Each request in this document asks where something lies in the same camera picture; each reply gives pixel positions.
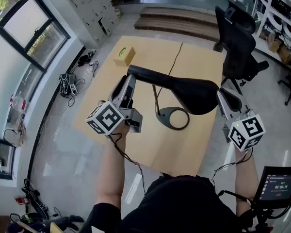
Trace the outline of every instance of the lamp base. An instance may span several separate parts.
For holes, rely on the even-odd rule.
[[[186,124],[183,127],[177,128],[177,127],[174,127],[170,123],[170,116],[175,111],[183,111],[185,113],[185,115],[187,116],[188,121],[186,122]],[[160,113],[158,113],[158,111],[156,112],[156,117],[163,125],[165,125],[167,128],[172,129],[172,130],[183,130],[189,125],[189,122],[190,122],[190,116],[187,113],[187,111],[184,110],[183,108],[179,108],[179,107],[162,108],[162,109],[160,109]]]

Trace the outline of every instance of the person's arm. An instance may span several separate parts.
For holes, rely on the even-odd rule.
[[[126,135],[129,131],[129,126],[122,122],[110,135],[114,142],[117,141],[117,146],[125,152]],[[111,140],[106,140],[103,150],[101,168],[97,182],[97,199],[96,204],[108,203],[121,209],[121,197],[124,188],[124,157],[115,148]]]
[[[245,160],[250,156],[250,154],[251,149],[246,154]],[[235,148],[236,160],[239,160],[243,155],[244,152],[240,152]],[[235,193],[252,200],[257,192],[258,186],[259,180],[252,155],[248,161],[236,165]],[[236,215],[240,216],[247,210],[250,210],[250,205],[247,202],[236,198]]]

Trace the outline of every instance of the white cube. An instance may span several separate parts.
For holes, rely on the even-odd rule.
[[[85,122],[96,133],[110,135],[123,120],[125,120],[123,114],[110,101],[107,101],[96,107]]]
[[[232,123],[228,137],[240,151],[247,150],[259,143],[266,133],[259,115]]]

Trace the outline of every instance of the wooden table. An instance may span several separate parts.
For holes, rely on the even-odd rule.
[[[88,88],[73,123],[74,128],[102,144],[106,137],[95,133],[84,120],[99,100],[108,99],[114,86],[126,74],[128,68],[116,66],[113,59],[122,48],[131,46],[136,51],[132,65],[168,74],[181,43],[134,36],[119,39]],[[183,44],[170,75],[211,80],[220,87],[222,67],[221,53]],[[216,109],[202,116],[190,115],[188,127],[174,131],[156,118],[152,85],[137,81],[133,101],[133,107],[143,115],[143,123],[141,133],[127,136],[126,153],[131,159],[172,176],[196,175],[207,149]],[[181,107],[171,91],[166,89],[160,93],[159,105],[160,108]]]

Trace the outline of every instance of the black t-shirt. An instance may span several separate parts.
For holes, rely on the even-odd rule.
[[[138,208],[121,220],[120,209],[107,203],[93,207],[81,233],[91,226],[103,232],[241,232],[238,217],[216,195],[209,179],[160,177]]]

